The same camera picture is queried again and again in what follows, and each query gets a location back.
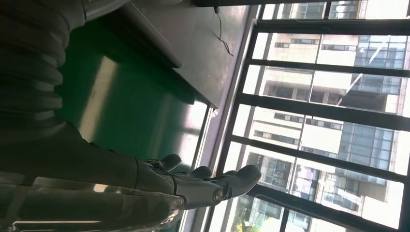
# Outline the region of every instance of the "building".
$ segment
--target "building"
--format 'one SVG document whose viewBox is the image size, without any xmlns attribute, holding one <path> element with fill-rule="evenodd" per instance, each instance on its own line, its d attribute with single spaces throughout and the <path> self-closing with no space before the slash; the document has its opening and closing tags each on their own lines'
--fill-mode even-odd
<svg viewBox="0 0 410 232">
<path fill-rule="evenodd" d="M 384 6 L 377 0 L 334 2 L 329 18 L 375 18 L 375 11 Z M 324 7 L 323 2 L 281 4 L 278 18 L 321 19 Z M 407 9 L 407 5 L 397 7 Z M 274 34 L 268 59 L 409 70 L 408 44 L 407 36 Z M 259 94 L 410 116 L 410 106 L 405 107 L 409 91 L 407 79 L 400 77 L 266 67 Z M 407 173 L 401 163 L 409 160 L 409 135 L 403 131 L 256 108 L 249 138 Z M 394 193 L 403 191 L 402 184 L 254 147 L 246 149 L 245 157 L 261 169 L 260 184 L 398 226 L 401 199 Z M 243 197 L 238 204 L 249 208 L 245 217 L 257 226 L 281 217 L 281 207 L 258 199 Z M 381 209 L 392 217 L 374 213 Z M 288 222 L 301 232 L 348 231 L 293 211 Z"/>
</svg>

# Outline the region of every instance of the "building window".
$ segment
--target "building window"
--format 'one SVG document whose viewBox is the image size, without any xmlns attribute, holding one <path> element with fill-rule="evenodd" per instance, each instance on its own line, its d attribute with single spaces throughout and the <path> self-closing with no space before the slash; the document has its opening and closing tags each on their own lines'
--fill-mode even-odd
<svg viewBox="0 0 410 232">
<path fill-rule="evenodd" d="M 322 50 L 355 52 L 356 46 L 324 44 L 322 45 Z"/>
<path fill-rule="evenodd" d="M 392 76 L 379 76 L 369 74 L 354 74 L 351 83 L 355 82 L 353 90 L 371 92 L 371 93 L 386 93 L 397 95 L 400 92 L 401 78 Z"/>
<path fill-rule="evenodd" d="M 344 123 L 338 159 L 389 170 L 393 131 Z M 384 179 L 337 169 L 338 175 L 385 185 Z"/>
<path fill-rule="evenodd" d="M 266 183 L 286 188 L 288 185 L 289 174 L 292 164 L 278 159 L 269 158 L 266 176 Z"/>
<path fill-rule="evenodd" d="M 310 147 L 301 147 L 302 151 L 306 151 L 306 152 L 310 152 L 316 155 L 320 155 L 320 156 L 326 156 L 326 157 L 330 157 L 330 158 L 337 158 L 337 154 L 332 153 L 332 152 L 328 152 L 328 151 L 323 151 L 323 150 L 319 150 L 319 149 L 314 149 L 314 148 L 310 148 Z"/>
<path fill-rule="evenodd" d="M 286 114 L 281 114 L 281 113 L 275 113 L 273 116 L 275 119 L 280 119 L 280 120 L 285 120 L 289 122 L 298 122 L 298 123 L 303 123 L 303 117 L 299 116 L 293 116 L 293 115 L 286 115 Z"/>
<path fill-rule="evenodd" d="M 316 169 L 297 165 L 292 195 L 314 201 L 319 184 L 319 175 L 320 171 Z"/>
<path fill-rule="evenodd" d="M 299 144 L 299 139 L 294 139 L 294 138 L 283 136 L 283 135 L 271 134 L 271 133 L 262 132 L 258 130 L 255 130 L 254 135 L 257 137 L 275 140 L 275 141 L 282 142 L 282 143 L 293 144 L 293 145 Z"/>
<path fill-rule="evenodd" d="M 357 211 L 359 205 L 355 196 L 359 195 L 359 181 L 347 179 L 334 174 L 326 175 L 323 199 L 342 206 L 343 208 Z"/>
<path fill-rule="evenodd" d="M 337 93 L 329 93 L 327 98 L 327 104 L 329 105 L 337 105 L 341 96 Z"/>
<path fill-rule="evenodd" d="M 356 19 L 359 1 L 334 1 L 330 7 L 329 19 Z"/>
<path fill-rule="evenodd" d="M 342 124 L 339 124 L 339 123 L 326 122 L 326 121 L 316 120 L 316 119 L 311 119 L 311 118 L 306 119 L 306 124 L 312 125 L 312 126 L 335 129 L 335 130 L 341 130 L 343 126 Z"/>
<path fill-rule="evenodd" d="M 314 39 L 292 39 L 292 44 L 319 44 L 319 40 Z"/>
<path fill-rule="evenodd" d="M 298 89 L 296 92 L 296 100 L 307 101 L 309 97 L 309 90 Z"/>
<path fill-rule="evenodd" d="M 324 2 L 294 4 L 297 6 L 297 19 L 322 19 Z"/>
<path fill-rule="evenodd" d="M 355 66 L 403 69 L 407 36 L 359 36 Z"/>
<path fill-rule="evenodd" d="M 258 211 L 259 213 L 261 213 L 261 215 L 279 219 L 280 214 L 282 213 L 282 207 L 272 203 L 261 201 L 258 206 Z"/>
<path fill-rule="evenodd" d="M 307 215 L 295 211 L 289 212 L 288 222 L 305 229 L 305 231 L 308 231 L 311 220 L 312 218 Z"/>
<path fill-rule="evenodd" d="M 311 102 L 323 103 L 323 99 L 324 99 L 324 92 L 312 91 L 312 95 L 310 96 Z"/>
<path fill-rule="evenodd" d="M 292 99 L 293 88 L 268 86 L 268 96 Z"/>
<path fill-rule="evenodd" d="M 289 48 L 289 43 L 275 43 L 275 47 Z"/>
</svg>

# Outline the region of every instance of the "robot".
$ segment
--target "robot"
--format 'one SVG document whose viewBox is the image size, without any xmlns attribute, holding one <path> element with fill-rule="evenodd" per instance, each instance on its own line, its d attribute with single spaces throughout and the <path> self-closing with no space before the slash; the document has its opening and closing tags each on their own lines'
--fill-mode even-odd
<svg viewBox="0 0 410 232">
<path fill-rule="evenodd" d="M 126 2 L 0 1 L 0 231 L 153 231 L 258 182 L 252 165 L 213 178 L 207 167 L 172 174 L 177 155 L 135 160 L 55 116 L 70 31 Z"/>
</svg>

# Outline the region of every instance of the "black cable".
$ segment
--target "black cable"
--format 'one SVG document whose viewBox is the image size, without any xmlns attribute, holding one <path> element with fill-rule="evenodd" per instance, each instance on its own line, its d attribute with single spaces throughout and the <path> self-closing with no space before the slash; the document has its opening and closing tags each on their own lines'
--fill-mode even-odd
<svg viewBox="0 0 410 232">
<path fill-rule="evenodd" d="M 219 15 L 219 8 L 215 8 L 215 13 L 217 14 L 218 19 L 219 19 L 219 37 L 217 36 L 217 38 L 218 38 L 219 41 L 221 41 L 223 43 L 223 45 L 225 46 L 225 49 L 228 52 L 228 54 L 233 57 L 234 55 L 231 53 L 228 43 L 225 42 L 222 39 L 222 20 L 221 20 L 220 15 Z"/>
</svg>

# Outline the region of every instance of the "gray table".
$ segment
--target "gray table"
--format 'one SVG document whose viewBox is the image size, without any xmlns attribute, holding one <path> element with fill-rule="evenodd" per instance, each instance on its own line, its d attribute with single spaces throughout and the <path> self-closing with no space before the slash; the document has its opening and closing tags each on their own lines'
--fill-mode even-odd
<svg viewBox="0 0 410 232">
<path fill-rule="evenodd" d="M 151 40 L 156 51 L 168 58 L 186 82 L 219 108 L 236 57 L 230 56 L 216 37 L 220 26 L 214 9 L 194 7 L 189 0 L 175 5 L 151 2 L 134 0 L 120 12 Z M 234 54 L 247 14 L 246 6 L 220 8 L 222 38 Z"/>
</svg>

